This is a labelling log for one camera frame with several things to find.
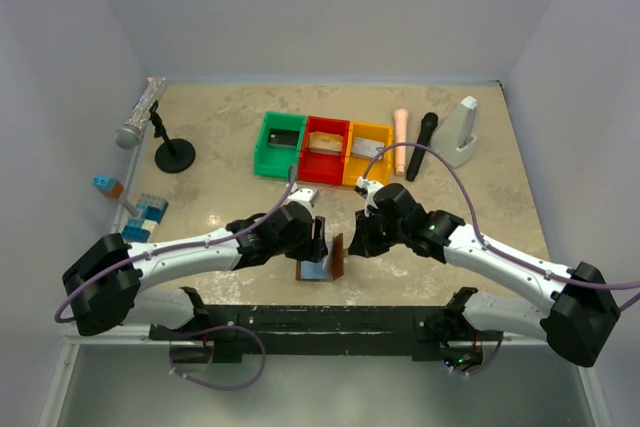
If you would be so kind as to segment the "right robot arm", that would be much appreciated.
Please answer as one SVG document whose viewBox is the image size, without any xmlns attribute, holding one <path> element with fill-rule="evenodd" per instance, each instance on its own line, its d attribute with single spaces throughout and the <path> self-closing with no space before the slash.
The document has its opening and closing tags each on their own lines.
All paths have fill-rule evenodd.
<svg viewBox="0 0 640 427">
<path fill-rule="evenodd" d="M 591 367 L 621 311 L 601 272 L 546 262 L 485 238 L 462 218 L 426 211 L 401 184 L 359 178 L 365 206 L 356 213 L 348 252 L 371 258 L 403 245 L 414 254 L 481 275 L 511 291 L 501 297 L 470 288 L 448 304 L 447 331 L 467 339 L 477 331 L 542 340 L 565 360 Z"/>
</svg>

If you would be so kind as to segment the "silver VIP card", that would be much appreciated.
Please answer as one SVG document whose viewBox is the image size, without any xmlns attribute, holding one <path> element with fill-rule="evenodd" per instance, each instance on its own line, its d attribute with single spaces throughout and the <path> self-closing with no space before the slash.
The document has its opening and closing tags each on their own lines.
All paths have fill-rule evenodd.
<svg viewBox="0 0 640 427">
<path fill-rule="evenodd" d="M 354 137 L 351 155 L 358 158 L 375 158 L 386 147 L 385 143 L 375 139 Z"/>
</svg>

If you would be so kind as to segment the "brown leather card holder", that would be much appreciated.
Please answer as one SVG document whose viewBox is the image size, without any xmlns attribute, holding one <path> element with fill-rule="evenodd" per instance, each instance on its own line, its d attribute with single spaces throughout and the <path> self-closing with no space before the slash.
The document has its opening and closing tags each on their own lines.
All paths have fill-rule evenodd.
<svg viewBox="0 0 640 427">
<path fill-rule="evenodd" d="M 296 280 L 299 282 L 330 282 L 345 274 L 345 260 L 349 256 L 344 236 L 339 233 L 327 243 L 328 254 L 318 262 L 298 261 Z"/>
</svg>

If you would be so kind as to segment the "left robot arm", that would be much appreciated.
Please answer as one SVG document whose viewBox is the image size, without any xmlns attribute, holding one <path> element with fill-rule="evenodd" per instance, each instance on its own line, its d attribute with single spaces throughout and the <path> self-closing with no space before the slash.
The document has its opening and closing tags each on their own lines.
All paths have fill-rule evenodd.
<svg viewBox="0 0 640 427">
<path fill-rule="evenodd" d="M 276 256 L 316 262 L 327 253 L 324 217 L 300 201 L 176 241 L 128 243 L 119 233 L 107 234 L 63 274 L 67 297 L 54 319 L 94 336 L 124 324 L 144 294 L 161 284 L 262 266 Z"/>
</svg>

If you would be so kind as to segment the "gold VIP card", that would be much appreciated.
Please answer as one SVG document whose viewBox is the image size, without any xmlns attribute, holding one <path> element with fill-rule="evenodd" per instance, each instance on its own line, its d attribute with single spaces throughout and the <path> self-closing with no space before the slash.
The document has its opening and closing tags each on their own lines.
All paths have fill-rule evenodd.
<svg viewBox="0 0 640 427">
<path fill-rule="evenodd" d="M 339 134 L 315 131 L 309 136 L 310 148 L 327 148 L 340 150 L 343 144 L 343 137 Z"/>
</svg>

